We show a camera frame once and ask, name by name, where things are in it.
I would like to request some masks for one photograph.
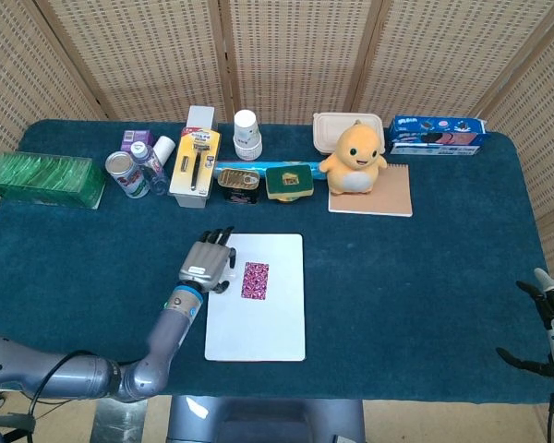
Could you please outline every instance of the green box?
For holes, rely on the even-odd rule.
[[[92,159],[32,152],[0,155],[0,197],[96,210],[104,175]]]

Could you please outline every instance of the white board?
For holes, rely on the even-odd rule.
[[[210,293],[205,358],[224,362],[300,362],[306,358],[303,240],[298,233],[235,233],[234,269],[224,293]],[[242,297],[247,262],[269,265],[265,300]]]

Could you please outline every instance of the white cup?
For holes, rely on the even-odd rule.
[[[170,154],[175,150],[176,144],[166,136],[160,136],[153,149],[156,152],[156,157],[160,160],[160,163],[164,166]]]
[[[262,152],[262,137],[259,134],[259,143],[248,148],[238,145],[238,143],[236,142],[236,137],[234,136],[234,147],[236,149],[236,155],[242,160],[256,160]]]
[[[241,148],[255,148],[259,144],[259,124],[255,113],[242,109],[235,114],[234,141]]]

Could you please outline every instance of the small purple box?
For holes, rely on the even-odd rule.
[[[150,130],[146,129],[145,131],[136,131],[136,130],[127,130],[123,133],[123,141],[121,142],[121,150],[125,152],[131,151],[131,144],[134,141],[143,141],[148,146],[153,146],[154,136]]]

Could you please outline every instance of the soda can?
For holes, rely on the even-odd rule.
[[[148,181],[127,152],[119,150],[112,153],[107,157],[104,168],[129,198],[142,198],[148,194]]]

